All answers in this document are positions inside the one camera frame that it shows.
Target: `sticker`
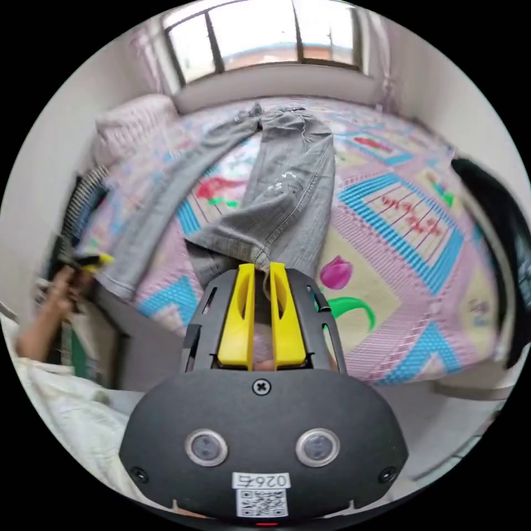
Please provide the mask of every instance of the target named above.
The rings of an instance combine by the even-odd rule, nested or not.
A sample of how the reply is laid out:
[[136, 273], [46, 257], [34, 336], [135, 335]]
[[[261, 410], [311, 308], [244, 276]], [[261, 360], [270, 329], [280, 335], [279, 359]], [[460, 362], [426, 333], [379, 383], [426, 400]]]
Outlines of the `sticker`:
[[286, 489], [291, 487], [289, 474], [251, 474], [233, 472], [239, 518], [281, 518], [288, 516]]
[[236, 489], [236, 514], [240, 518], [278, 518], [287, 516], [286, 489]]
[[232, 488], [265, 490], [270, 488], [290, 488], [289, 474], [250, 474], [245, 472], [232, 473]]

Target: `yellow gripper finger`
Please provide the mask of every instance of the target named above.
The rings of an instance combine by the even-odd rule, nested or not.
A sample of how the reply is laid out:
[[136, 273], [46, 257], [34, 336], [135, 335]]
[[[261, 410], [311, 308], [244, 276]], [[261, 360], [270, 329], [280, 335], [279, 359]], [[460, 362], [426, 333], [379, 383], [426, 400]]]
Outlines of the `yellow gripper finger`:
[[100, 253], [99, 257], [100, 257], [99, 264], [86, 265], [82, 267], [81, 269], [83, 271], [86, 271], [87, 273], [96, 274], [100, 268], [106, 266], [107, 264], [114, 262], [114, 258], [112, 256], [109, 256], [108, 254]]
[[218, 361], [227, 367], [253, 368], [254, 264], [242, 264], [236, 277]]
[[275, 369], [302, 365], [306, 349], [284, 264], [272, 262], [269, 276]]

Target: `curtain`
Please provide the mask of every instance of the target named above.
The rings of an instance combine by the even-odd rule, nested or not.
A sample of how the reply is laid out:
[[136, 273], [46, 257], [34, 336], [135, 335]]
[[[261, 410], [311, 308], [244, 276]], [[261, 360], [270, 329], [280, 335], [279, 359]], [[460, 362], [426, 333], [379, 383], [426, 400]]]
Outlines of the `curtain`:
[[128, 46], [134, 67], [151, 93], [172, 96], [179, 90], [159, 17], [134, 28]]
[[376, 49], [383, 76], [382, 95], [377, 102], [377, 107], [384, 113], [396, 114], [396, 81], [393, 76], [391, 40], [389, 38], [391, 29], [385, 18], [372, 11], [367, 11], [367, 13], [370, 25], [374, 30]]

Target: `number label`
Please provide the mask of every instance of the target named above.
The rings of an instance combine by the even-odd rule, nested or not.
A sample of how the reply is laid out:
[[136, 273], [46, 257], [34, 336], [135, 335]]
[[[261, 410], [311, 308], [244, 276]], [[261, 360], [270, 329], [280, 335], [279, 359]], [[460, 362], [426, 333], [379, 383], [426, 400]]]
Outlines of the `number label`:
[[289, 474], [250, 474], [245, 472], [232, 473], [232, 488], [251, 488], [266, 490], [269, 488], [290, 488]]

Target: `window frame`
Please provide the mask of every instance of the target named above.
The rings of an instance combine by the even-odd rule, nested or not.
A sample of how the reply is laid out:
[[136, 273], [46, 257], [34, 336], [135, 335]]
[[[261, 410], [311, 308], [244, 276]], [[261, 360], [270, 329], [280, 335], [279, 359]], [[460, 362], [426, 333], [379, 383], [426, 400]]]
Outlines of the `window frame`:
[[[256, 65], [248, 65], [248, 66], [240, 66], [238, 68], [234, 69], [225, 69], [225, 64], [223, 63], [223, 57], [220, 53], [220, 48], [217, 43], [216, 34], [214, 32], [214, 27], [212, 26], [212, 21], [210, 19], [209, 12], [213, 9], [217, 9], [218, 7], [228, 6], [230, 4], [236, 4], [240, 2], [246, 2], [247, 0], [228, 0], [227, 2], [222, 2], [216, 6], [208, 7], [205, 9], [202, 9], [201, 11], [198, 11], [192, 15], [189, 15], [188, 17], [183, 18], [182, 20], [179, 20], [178, 22], [175, 22], [173, 24], [170, 24], [169, 26], [164, 25], [164, 19], [162, 20], [162, 26], [164, 29], [164, 37], [166, 39], [167, 46], [170, 51], [171, 56], [171, 62], [173, 63], [173, 67], [175, 68], [175, 72], [177, 74], [177, 78], [179, 79], [179, 83], [181, 85], [181, 88], [183, 88], [186, 85], [193, 84], [197, 81], [201, 81], [203, 79], [206, 79], [208, 77], [213, 77], [218, 74], [223, 74], [225, 72], [233, 72], [233, 71], [239, 71], [239, 70], [247, 70], [249, 68], [256, 68], [257, 66], [272, 66], [272, 65], [322, 65], [322, 66], [333, 66], [335, 68], [343, 68], [345, 70], [352, 70], [355, 72], [363, 73], [363, 39], [361, 35], [362, 27], [360, 23], [360, 19], [357, 13], [357, 8], [355, 6], [351, 6], [350, 9], [350, 15], [352, 18], [352, 27], [353, 27], [353, 42], [352, 42], [352, 64], [349, 63], [341, 63], [339, 61], [333, 61], [330, 59], [313, 59], [313, 58], [306, 58], [304, 57], [304, 44], [301, 38], [300, 33], [300, 27], [299, 27], [299, 21], [297, 18], [297, 12], [295, 9], [295, 4], [293, 0], [290, 0], [291, 7], [293, 9], [294, 14], [294, 20], [295, 20], [295, 38], [296, 38], [296, 52], [297, 52], [297, 59], [295, 61], [274, 61], [271, 63], [259, 63]], [[210, 41], [210, 49], [212, 50], [212, 58], [214, 60], [214, 71], [210, 74], [205, 74], [204, 76], [197, 77], [196, 79], [192, 79], [190, 81], [186, 81], [186, 78], [184, 76], [183, 69], [181, 68], [181, 65], [179, 63], [179, 58], [177, 57], [177, 52], [173, 46], [173, 42], [171, 41], [170, 32], [179, 26], [180, 24], [183, 24], [187, 20], [193, 19], [195, 17], [205, 17], [206, 27], [208, 30], [208, 36]]]

